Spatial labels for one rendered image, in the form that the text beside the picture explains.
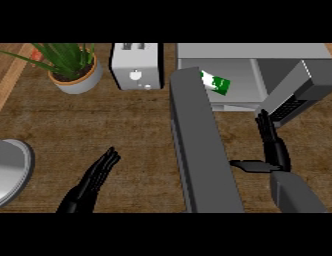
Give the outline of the green and white milk carton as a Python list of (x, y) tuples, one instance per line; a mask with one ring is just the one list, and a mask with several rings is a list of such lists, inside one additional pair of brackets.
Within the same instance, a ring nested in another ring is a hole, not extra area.
[(226, 78), (210, 74), (207, 71), (201, 71), (201, 78), (205, 87), (211, 91), (217, 92), (221, 95), (227, 94), (227, 91), (230, 89), (230, 81)]

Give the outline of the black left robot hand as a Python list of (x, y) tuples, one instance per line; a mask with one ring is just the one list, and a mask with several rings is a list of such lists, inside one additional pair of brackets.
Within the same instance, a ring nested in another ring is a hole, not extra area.
[(91, 213), (94, 211), (100, 187), (121, 156), (111, 147), (84, 173), (78, 185), (69, 190), (57, 208), (57, 213)]

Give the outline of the orange object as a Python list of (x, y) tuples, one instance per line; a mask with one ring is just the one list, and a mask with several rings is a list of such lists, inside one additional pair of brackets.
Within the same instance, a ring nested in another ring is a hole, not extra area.
[(34, 50), (32, 50), (31, 59), (32, 59), (34, 61), (38, 61), (38, 62), (41, 62), (41, 61), (44, 60), (43, 53), (40, 52), (38, 49), (34, 49)]

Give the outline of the grey microwave door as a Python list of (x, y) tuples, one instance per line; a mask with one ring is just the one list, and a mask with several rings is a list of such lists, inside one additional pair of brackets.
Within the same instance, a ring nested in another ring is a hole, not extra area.
[(180, 69), (171, 74), (170, 109), (186, 212), (243, 213), (236, 180), (196, 67)]

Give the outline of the green potted plant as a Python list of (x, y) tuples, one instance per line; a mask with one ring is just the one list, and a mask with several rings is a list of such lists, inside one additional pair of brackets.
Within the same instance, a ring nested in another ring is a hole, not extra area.
[(25, 57), (4, 50), (0, 50), (0, 53), (47, 70), (62, 82), (74, 81), (88, 73), (94, 60), (97, 60), (94, 48), (87, 48), (78, 43), (32, 43), (32, 46), (43, 53), (41, 62), (34, 61), (31, 56)]

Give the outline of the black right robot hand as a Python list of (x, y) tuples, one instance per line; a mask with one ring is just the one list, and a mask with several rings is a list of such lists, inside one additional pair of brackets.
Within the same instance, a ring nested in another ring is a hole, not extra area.
[(277, 135), (276, 127), (266, 110), (261, 110), (255, 118), (266, 160), (232, 160), (230, 165), (248, 173), (272, 173), (273, 171), (291, 171), (291, 157), (283, 139)]

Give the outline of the grey microwave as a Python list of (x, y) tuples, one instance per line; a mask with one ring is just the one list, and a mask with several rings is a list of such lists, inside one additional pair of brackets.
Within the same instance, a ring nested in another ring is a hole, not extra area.
[(230, 81), (208, 93), (215, 111), (267, 111), (283, 126), (332, 93), (332, 55), (322, 43), (178, 43), (177, 67)]

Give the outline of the white toaster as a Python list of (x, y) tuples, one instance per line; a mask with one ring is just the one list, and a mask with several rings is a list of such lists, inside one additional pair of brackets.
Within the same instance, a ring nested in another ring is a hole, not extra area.
[(164, 44), (114, 43), (109, 69), (121, 90), (162, 89)]

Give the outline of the grey plant pot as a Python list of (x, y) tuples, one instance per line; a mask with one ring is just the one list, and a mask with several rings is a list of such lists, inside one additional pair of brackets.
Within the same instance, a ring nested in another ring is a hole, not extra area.
[(94, 60), (93, 67), (88, 73), (77, 80), (69, 82), (59, 81), (53, 73), (49, 73), (49, 78), (57, 88), (68, 94), (83, 94), (90, 91), (97, 85), (103, 75), (103, 67), (99, 60)]

